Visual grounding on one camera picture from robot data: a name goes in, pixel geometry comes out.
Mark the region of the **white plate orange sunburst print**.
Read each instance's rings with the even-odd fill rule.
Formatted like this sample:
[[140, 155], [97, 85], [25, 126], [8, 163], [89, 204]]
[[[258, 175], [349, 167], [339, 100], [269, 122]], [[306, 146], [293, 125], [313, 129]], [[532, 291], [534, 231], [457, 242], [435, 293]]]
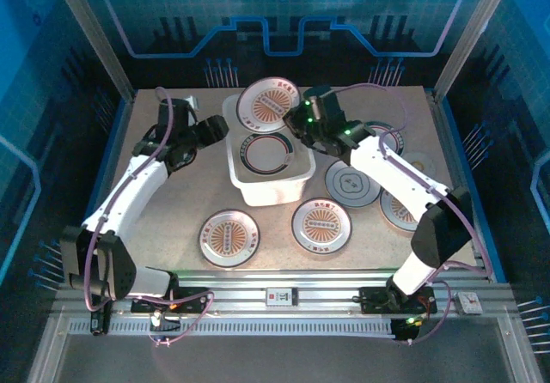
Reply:
[[235, 268], [245, 264], [258, 251], [260, 229], [244, 211], [220, 210], [205, 220], [198, 242], [203, 257], [210, 264]]
[[248, 86], [238, 98], [235, 111], [245, 128], [267, 134], [284, 128], [284, 115], [300, 101], [300, 91], [293, 82], [271, 76]]
[[394, 228], [407, 233], [413, 233], [417, 229], [418, 222], [413, 218], [413, 215], [385, 189], [381, 190], [379, 204], [382, 215]]
[[351, 217], [334, 200], [311, 198], [294, 211], [291, 232], [302, 249], [327, 256], [339, 252], [351, 239]]

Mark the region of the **white plate with crown logo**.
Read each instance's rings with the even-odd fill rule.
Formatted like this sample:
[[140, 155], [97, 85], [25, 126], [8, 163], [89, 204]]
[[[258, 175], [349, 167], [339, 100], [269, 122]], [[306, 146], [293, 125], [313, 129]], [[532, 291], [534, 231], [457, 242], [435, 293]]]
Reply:
[[251, 134], [241, 143], [239, 156], [248, 171], [270, 176], [283, 172], [293, 162], [295, 150], [281, 133]]

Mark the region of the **translucent white plastic bin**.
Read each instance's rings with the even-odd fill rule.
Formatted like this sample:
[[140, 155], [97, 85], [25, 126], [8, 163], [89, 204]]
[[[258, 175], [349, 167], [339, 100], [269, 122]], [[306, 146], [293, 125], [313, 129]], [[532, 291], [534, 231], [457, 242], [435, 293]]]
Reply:
[[307, 181], [316, 169], [313, 151], [306, 148], [290, 133], [288, 128], [275, 131], [288, 137], [294, 147], [293, 162], [281, 173], [262, 176], [248, 171], [241, 163], [241, 143], [251, 134], [259, 134], [245, 128], [236, 116], [238, 96], [231, 95], [223, 101], [223, 117], [229, 126], [225, 137], [226, 153], [231, 183], [241, 191], [244, 202], [252, 207], [293, 203], [302, 198]]

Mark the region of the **grey plate with clover outline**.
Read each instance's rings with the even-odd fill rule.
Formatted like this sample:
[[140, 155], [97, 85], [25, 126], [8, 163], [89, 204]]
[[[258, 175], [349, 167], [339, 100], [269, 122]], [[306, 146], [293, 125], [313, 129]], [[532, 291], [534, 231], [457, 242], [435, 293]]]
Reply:
[[362, 208], [374, 203], [382, 190], [365, 173], [347, 166], [343, 161], [336, 161], [327, 169], [325, 187], [333, 200], [349, 208]]

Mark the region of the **small white saucer yellow centre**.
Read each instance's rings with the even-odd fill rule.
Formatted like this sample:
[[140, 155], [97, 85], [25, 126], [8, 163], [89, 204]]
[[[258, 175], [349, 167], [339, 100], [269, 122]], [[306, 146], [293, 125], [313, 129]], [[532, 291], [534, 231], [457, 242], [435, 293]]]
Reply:
[[421, 173], [429, 176], [430, 178], [435, 178], [437, 175], [437, 167], [435, 162], [423, 152], [408, 152], [405, 153], [402, 158], [411, 164], [413, 167], [417, 168]]

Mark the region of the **small white label box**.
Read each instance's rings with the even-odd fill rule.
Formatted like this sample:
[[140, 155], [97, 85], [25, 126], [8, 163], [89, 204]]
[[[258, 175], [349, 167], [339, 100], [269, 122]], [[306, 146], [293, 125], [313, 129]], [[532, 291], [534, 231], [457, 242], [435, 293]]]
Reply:
[[267, 288], [267, 307], [294, 307], [298, 304], [297, 288]]

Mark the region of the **small white connector board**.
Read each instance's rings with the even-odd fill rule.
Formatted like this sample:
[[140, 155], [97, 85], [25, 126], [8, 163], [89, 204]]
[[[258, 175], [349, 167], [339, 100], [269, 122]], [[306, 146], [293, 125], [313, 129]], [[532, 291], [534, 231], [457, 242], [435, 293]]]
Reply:
[[150, 331], [178, 331], [181, 327], [180, 321], [177, 319], [166, 319], [164, 313], [155, 310], [150, 315]]

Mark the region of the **black controller box green light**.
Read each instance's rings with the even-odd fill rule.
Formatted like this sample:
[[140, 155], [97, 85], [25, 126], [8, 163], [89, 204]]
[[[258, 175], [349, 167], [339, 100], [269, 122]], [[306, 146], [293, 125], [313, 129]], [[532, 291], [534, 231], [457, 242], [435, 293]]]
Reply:
[[407, 316], [403, 319], [392, 319], [390, 323], [394, 340], [405, 344], [411, 344], [419, 334], [424, 322], [429, 319], [426, 313]]

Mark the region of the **aluminium frame post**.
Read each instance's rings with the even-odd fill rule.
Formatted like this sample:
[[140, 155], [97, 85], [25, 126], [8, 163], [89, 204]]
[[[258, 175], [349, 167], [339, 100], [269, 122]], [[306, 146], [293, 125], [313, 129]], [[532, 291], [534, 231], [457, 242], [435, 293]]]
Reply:
[[87, 0], [65, 0], [103, 68], [125, 102], [133, 102], [134, 89]]
[[433, 100], [436, 103], [442, 102], [450, 91], [500, 2], [479, 0], [433, 89]]

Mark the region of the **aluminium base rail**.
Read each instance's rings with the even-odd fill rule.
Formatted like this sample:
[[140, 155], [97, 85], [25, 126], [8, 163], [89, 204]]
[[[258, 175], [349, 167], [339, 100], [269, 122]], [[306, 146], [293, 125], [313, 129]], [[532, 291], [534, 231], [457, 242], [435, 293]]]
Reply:
[[[212, 318], [358, 317], [360, 306], [352, 301], [361, 287], [381, 287], [389, 270], [324, 271], [187, 271], [180, 274], [185, 286], [206, 287], [215, 296], [209, 311]], [[488, 318], [516, 314], [511, 287], [472, 271], [449, 269], [439, 274], [451, 292], [474, 292]], [[269, 288], [296, 288], [298, 305], [266, 305]]]

